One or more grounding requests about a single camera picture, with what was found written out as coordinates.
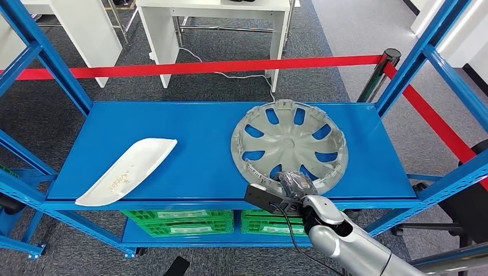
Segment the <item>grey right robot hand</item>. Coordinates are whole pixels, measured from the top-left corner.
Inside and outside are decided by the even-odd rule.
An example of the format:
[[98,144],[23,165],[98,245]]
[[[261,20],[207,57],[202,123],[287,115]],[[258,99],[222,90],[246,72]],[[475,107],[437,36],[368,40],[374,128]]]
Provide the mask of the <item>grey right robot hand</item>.
[[282,194],[285,198],[301,200],[305,196],[318,195],[312,180],[301,172],[278,172],[276,180],[281,185]]

